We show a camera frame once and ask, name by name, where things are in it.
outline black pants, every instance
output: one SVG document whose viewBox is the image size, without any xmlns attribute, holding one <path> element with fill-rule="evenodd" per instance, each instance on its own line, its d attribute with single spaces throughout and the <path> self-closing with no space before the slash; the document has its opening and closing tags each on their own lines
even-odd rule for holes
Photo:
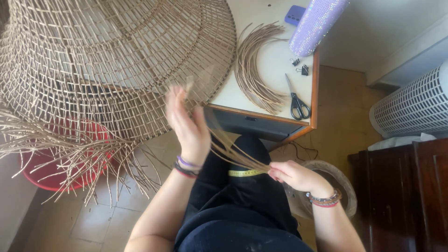
<svg viewBox="0 0 448 252">
<path fill-rule="evenodd" d="M 224 148 L 216 139 L 215 143 Z M 268 165 L 269 152 L 263 143 L 251 135 L 242 135 L 235 144 L 256 160 Z M 229 177 L 229 170 L 247 170 L 222 160 L 210 152 L 198 176 L 185 212 L 184 221 L 198 212 L 223 204 L 236 204 L 254 210 L 269 219 L 279 229 L 300 235 L 297 220 L 291 215 L 283 185 L 267 174 L 251 177 Z"/>
</svg>

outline wooden cabinet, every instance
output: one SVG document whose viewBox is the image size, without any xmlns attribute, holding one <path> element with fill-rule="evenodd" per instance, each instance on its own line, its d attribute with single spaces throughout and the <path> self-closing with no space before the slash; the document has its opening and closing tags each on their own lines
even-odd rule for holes
<svg viewBox="0 0 448 252">
<path fill-rule="evenodd" d="M 349 160 L 367 251 L 448 251 L 448 139 Z"/>
</svg>

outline yellow measuring tape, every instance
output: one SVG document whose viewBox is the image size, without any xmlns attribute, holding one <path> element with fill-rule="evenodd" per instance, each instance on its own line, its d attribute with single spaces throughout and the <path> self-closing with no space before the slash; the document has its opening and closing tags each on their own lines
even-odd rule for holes
<svg viewBox="0 0 448 252">
<path fill-rule="evenodd" d="M 250 177 L 250 176 L 255 176 L 258 174 L 262 174 L 264 172 L 262 171 L 257 171 L 257 170 L 247 170 L 247 171 L 232 171 L 229 170 L 228 171 L 228 175 L 230 177 Z"/>
</svg>

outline black scissors handle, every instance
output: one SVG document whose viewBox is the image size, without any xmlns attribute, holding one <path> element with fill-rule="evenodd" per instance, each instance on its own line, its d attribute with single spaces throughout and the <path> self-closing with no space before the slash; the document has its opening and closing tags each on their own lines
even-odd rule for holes
<svg viewBox="0 0 448 252">
<path fill-rule="evenodd" d="M 293 102 L 291 103 L 291 116 L 296 120 L 308 119 L 311 116 L 311 109 L 306 105 L 299 97 L 297 97 L 296 93 L 291 93 L 291 97 L 293 98 Z M 305 115 L 303 113 L 303 108 L 305 108 L 308 113 Z"/>
</svg>

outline purple bracelet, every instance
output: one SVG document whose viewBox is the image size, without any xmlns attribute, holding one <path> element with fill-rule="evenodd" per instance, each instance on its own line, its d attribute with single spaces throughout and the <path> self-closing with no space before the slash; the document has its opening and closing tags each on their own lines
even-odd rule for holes
<svg viewBox="0 0 448 252">
<path fill-rule="evenodd" d="M 183 160 L 183 159 L 181 158 L 180 155 L 177 156 L 177 160 L 179 160 L 179 162 L 181 162 L 181 164 L 183 164 L 183 165 L 185 165 L 185 166 L 188 166 L 188 167 L 191 167 L 191 168 L 202 168 L 202 166 L 193 165 L 193 164 L 190 164 L 189 162 L 186 162 L 185 160 Z"/>
</svg>

